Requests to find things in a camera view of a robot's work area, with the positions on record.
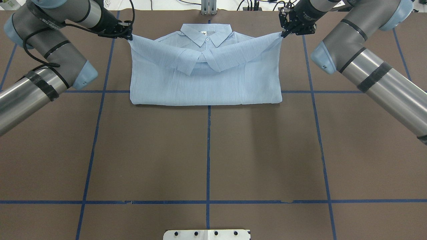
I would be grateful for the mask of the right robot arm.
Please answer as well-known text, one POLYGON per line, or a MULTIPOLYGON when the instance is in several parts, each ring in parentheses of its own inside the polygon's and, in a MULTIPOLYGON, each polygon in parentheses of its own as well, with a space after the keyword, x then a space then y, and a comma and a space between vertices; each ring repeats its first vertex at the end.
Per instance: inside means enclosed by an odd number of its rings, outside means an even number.
POLYGON ((340 72, 426 143, 426 92, 365 47, 377 30, 389 31, 412 12, 411 0, 347 0, 352 8, 311 53, 328 74, 340 72))

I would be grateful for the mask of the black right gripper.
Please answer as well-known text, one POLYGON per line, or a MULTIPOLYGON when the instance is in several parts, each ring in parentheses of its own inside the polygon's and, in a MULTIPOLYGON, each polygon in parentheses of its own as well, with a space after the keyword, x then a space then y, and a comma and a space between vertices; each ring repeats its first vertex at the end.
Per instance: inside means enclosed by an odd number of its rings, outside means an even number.
POLYGON ((289 34, 314 34, 316 32, 317 10, 311 3, 297 3, 293 7, 283 7, 279 10, 279 21, 282 27, 282 38, 289 34))

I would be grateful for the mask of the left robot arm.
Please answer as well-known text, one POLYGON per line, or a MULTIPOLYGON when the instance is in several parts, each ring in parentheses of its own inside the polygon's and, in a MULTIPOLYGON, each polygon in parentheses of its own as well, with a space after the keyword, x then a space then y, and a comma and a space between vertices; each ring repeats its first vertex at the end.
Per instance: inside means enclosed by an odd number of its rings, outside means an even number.
POLYGON ((62 34, 66 26, 104 38, 132 39, 132 20, 119 20, 102 0, 28 0, 4 25, 8 38, 40 63, 1 92, 1 135, 69 88, 98 77, 89 60, 62 34))

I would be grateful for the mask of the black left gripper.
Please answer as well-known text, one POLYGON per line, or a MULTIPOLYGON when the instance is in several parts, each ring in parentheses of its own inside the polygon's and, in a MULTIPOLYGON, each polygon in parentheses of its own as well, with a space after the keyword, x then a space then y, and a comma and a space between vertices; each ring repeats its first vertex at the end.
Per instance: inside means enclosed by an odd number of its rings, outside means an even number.
POLYGON ((132 20, 121 21, 113 15, 103 15, 97 24, 97 33, 102 37, 123 38, 132 41, 132 30, 132 20))

